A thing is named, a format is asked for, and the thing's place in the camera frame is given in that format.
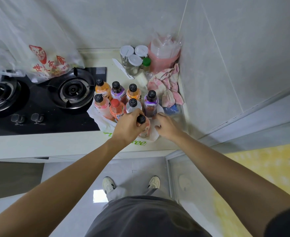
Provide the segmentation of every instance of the person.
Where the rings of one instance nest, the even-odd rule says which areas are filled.
[[[41,183],[0,214],[0,236],[49,236],[88,190],[107,163],[145,128],[136,125],[140,109],[123,115],[111,139]],[[226,200],[254,237],[290,236],[290,195],[253,171],[210,149],[158,113],[158,133],[177,144]],[[142,196],[116,199],[110,178],[103,180],[110,201],[86,237],[210,236],[153,177]]]

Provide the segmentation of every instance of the hand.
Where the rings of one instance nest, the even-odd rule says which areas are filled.
[[[144,113],[137,108],[135,111],[120,117],[113,131],[112,138],[122,142],[124,147],[132,143],[142,130],[146,128],[146,123],[143,123],[141,126],[136,125],[136,119],[139,115],[144,115]]]
[[[154,116],[154,119],[158,119],[160,126],[155,126],[155,129],[158,131],[158,134],[165,137],[170,141],[175,141],[175,138],[184,132],[178,127],[177,122],[165,115],[162,112],[157,113]]]

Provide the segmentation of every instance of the white countertop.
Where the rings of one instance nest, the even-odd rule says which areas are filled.
[[[119,51],[81,52],[86,67],[107,67],[107,82],[112,84],[117,80],[127,89],[135,83],[141,90],[146,89],[140,76],[129,80],[113,63],[112,58],[120,60]],[[101,146],[108,135],[101,131],[84,131],[35,135],[0,136],[0,159],[43,157],[59,155],[87,154]],[[155,142],[131,143],[122,151],[149,151],[179,149],[174,143],[159,137]]]

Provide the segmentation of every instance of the white sneaker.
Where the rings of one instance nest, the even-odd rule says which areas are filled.
[[[103,190],[106,195],[115,189],[114,182],[110,177],[104,177],[102,181],[102,185],[103,185]]]
[[[160,179],[158,176],[153,176],[150,179],[150,182],[148,184],[148,188],[153,188],[153,189],[159,189],[160,187]]]

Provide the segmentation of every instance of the white knife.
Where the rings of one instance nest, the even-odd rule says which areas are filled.
[[[117,59],[112,58],[112,60],[113,60],[114,64],[115,64],[115,65],[116,65],[116,66],[117,66],[121,71],[123,71],[123,73],[128,77],[128,79],[131,79],[131,80],[134,79],[134,77],[132,77],[131,75],[129,75],[129,74],[126,73],[125,68],[122,66],[122,64],[121,64]]]

